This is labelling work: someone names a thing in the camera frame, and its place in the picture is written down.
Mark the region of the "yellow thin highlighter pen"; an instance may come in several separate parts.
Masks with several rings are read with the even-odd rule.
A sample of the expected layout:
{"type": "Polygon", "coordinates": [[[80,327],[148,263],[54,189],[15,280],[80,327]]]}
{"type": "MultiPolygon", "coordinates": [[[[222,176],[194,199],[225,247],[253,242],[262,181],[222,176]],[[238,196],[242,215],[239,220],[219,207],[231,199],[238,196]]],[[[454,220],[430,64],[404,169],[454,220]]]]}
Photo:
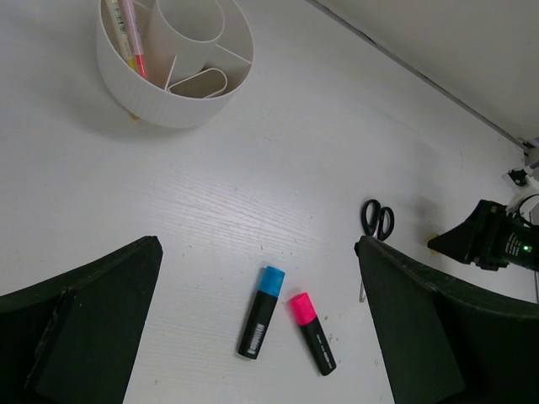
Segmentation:
{"type": "Polygon", "coordinates": [[[109,16],[113,23],[115,38],[119,46],[119,54],[131,70],[137,72],[135,58],[131,51],[131,44],[127,34],[127,28],[123,11],[118,0],[105,0],[109,16]]]}

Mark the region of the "pink cap black marker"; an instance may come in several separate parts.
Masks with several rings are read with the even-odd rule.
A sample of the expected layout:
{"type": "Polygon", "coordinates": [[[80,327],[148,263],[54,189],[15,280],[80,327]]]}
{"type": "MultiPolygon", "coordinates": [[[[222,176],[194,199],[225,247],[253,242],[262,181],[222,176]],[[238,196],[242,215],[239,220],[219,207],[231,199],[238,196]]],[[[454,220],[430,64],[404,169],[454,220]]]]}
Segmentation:
{"type": "Polygon", "coordinates": [[[289,306],[319,374],[330,375],[337,364],[310,295],[302,292],[293,296],[289,306]]]}

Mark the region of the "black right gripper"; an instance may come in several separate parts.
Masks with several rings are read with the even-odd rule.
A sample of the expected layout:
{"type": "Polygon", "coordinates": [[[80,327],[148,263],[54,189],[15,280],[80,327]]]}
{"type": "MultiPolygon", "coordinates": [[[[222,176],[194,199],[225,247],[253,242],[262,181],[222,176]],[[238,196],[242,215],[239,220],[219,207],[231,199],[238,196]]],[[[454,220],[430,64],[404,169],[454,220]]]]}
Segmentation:
{"type": "Polygon", "coordinates": [[[477,208],[460,225],[427,241],[427,247],[459,263],[475,263],[497,271],[514,264],[538,270],[538,225],[506,206],[480,200],[477,208]]]}

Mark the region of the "tan eraser block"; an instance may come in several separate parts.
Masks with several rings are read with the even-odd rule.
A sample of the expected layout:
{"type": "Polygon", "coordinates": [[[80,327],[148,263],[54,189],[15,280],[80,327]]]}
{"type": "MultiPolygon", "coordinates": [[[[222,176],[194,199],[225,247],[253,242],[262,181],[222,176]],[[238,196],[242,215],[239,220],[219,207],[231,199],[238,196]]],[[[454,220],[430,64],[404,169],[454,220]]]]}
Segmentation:
{"type": "Polygon", "coordinates": [[[220,69],[208,68],[192,77],[170,84],[170,93],[186,98],[214,98],[227,88],[227,75],[220,69]]]}

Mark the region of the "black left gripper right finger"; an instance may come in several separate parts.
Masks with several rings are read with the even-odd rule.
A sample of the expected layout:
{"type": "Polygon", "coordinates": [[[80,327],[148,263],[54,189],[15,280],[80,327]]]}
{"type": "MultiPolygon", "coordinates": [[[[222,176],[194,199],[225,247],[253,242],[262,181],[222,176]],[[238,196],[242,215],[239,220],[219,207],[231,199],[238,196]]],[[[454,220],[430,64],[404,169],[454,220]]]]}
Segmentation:
{"type": "Polygon", "coordinates": [[[538,306],[355,244],[396,403],[536,403],[538,306]]]}

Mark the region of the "blue cap black marker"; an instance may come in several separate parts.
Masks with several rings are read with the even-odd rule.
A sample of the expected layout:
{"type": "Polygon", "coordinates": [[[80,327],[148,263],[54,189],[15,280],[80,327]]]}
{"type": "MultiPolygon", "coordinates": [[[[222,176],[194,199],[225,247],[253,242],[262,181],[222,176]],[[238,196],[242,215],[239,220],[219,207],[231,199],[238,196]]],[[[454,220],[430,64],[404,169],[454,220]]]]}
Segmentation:
{"type": "Polygon", "coordinates": [[[240,356],[252,360],[258,358],[285,276],[284,271],[271,266],[262,271],[238,344],[240,356]]]}

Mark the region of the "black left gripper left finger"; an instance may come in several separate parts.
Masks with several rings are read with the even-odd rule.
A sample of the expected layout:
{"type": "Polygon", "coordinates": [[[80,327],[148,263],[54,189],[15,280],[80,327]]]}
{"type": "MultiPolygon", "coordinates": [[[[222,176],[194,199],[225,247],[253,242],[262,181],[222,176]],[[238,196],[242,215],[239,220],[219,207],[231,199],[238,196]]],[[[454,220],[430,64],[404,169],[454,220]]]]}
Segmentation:
{"type": "Polygon", "coordinates": [[[155,236],[1,298],[3,403],[122,403],[163,258],[155,236]]]}

